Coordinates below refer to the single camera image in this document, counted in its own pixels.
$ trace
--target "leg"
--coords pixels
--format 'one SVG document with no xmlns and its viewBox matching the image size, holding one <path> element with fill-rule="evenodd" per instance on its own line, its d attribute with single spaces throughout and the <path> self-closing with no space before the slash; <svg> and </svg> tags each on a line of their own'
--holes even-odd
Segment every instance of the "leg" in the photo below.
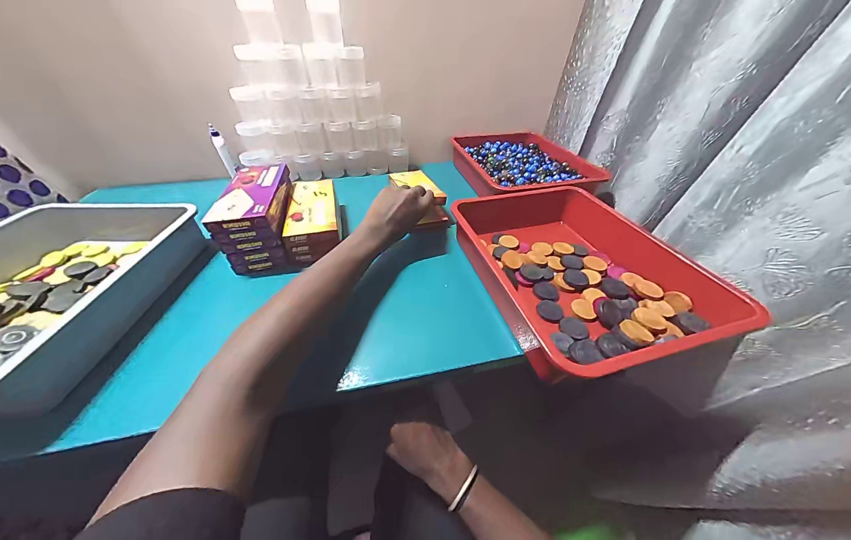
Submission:
<svg viewBox="0 0 851 540">
<path fill-rule="evenodd" d="M 275 419 L 262 454 L 244 540 L 326 540 L 330 430 L 337 410 L 323 408 Z"/>
<path fill-rule="evenodd" d="M 371 540 L 473 540 L 458 514 L 425 482 L 386 457 L 375 485 Z"/>
</svg>

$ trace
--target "black sleeve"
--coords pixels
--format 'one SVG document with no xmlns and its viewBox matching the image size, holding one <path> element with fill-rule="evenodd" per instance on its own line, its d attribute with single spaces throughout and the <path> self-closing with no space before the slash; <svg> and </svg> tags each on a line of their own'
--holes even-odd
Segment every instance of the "black sleeve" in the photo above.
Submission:
<svg viewBox="0 0 851 540">
<path fill-rule="evenodd" d="M 209 488 L 183 488 L 137 498 L 108 512 L 75 540 L 239 540 L 245 505 Z"/>
</svg>

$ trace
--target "red plastic tray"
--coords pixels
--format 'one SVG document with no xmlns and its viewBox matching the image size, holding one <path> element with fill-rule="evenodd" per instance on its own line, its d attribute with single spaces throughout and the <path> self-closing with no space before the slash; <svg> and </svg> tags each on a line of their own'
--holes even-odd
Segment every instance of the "red plastic tray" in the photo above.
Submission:
<svg viewBox="0 0 851 540">
<path fill-rule="evenodd" d="M 559 183 L 529 183 L 527 185 L 503 187 L 495 183 L 485 170 L 476 163 L 476 160 L 472 159 L 466 153 L 467 146 L 477 146 L 485 141 L 523 142 L 525 144 L 534 142 L 539 145 L 542 152 L 548 154 L 552 159 L 569 164 L 569 166 L 582 175 L 582 178 L 568 179 Z M 566 150 L 538 133 L 528 131 L 454 136 L 452 138 L 452 164 L 465 177 L 466 182 L 472 186 L 472 189 L 479 196 L 530 190 L 548 190 L 557 186 L 576 186 L 589 192 L 595 192 L 596 187 L 600 183 L 612 178 L 609 171 L 602 167 L 588 162 L 587 159 L 583 159 L 581 156 Z"/>
<path fill-rule="evenodd" d="M 719 342 L 723 342 L 719 348 L 721 354 L 731 355 L 746 334 L 769 323 L 768 310 L 757 300 L 685 258 L 582 189 L 552 187 L 465 199 L 452 205 L 452 213 L 458 221 L 456 235 L 463 251 L 543 380 L 555 382 L 564 376 L 602 377 Z M 492 243 L 495 233 L 507 233 L 529 244 L 562 241 L 603 252 L 613 263 L 659 284 L 663 290 L 678 290 L 688 295 L 693 311 L 712 328 L 589 365 L 573 362 L 552 343 L 550 334 L 558 332 L 559 325 L 543 320 L 536 313 L 539 300 L 531 287 L 513 288 L 498 262 L 480 242 Z M 559 304 L 567 315 L 572 315 L 570 304 L 578 297 L 576 293 L 561 293 Z M 606 332 L 598 322 L 587 325 L 592 339 Z"/>
</svg>

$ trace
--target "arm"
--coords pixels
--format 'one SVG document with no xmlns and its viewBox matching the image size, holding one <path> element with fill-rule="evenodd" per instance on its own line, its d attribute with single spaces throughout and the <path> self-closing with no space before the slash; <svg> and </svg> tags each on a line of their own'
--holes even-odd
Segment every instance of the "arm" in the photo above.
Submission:
<svg viewBox="0 0 851 540">
<path fill-rule="evenodd" d="M 428 423 L 392 426 L 389 456 L 422 479 L 450 505 L 466 482 L 473 462 L 446 430 Z M 477 540 L 548 540 L 522 510 L 504 497 L 480 472 L 459 515 Z"/>
<path fill-rule="evenodd" d="M 276 408 L 317 325 L 321 333 L 376 256 L 433 204 L 422 188 L 382 190 L 353 234 L 232 333 L 90 523 L 135 499 L 183 487 L 247 497 Z"/>
</svg>

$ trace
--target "white plastic tray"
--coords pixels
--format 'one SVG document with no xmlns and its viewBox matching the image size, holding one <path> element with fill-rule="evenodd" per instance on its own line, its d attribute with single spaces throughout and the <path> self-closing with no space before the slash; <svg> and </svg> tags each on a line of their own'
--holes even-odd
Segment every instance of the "white plastic tray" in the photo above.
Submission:
<svg viewBox="0 0 851 540">
<path fill-rule="evenodd" d="M 202 251 L 196 207 L 173 204 L 45 204 L 0 222 L 0 283 L 80 240 L 149 240 L 0 367 L 0 416 L 50 411 L 82 381 Z"/>
</svg>

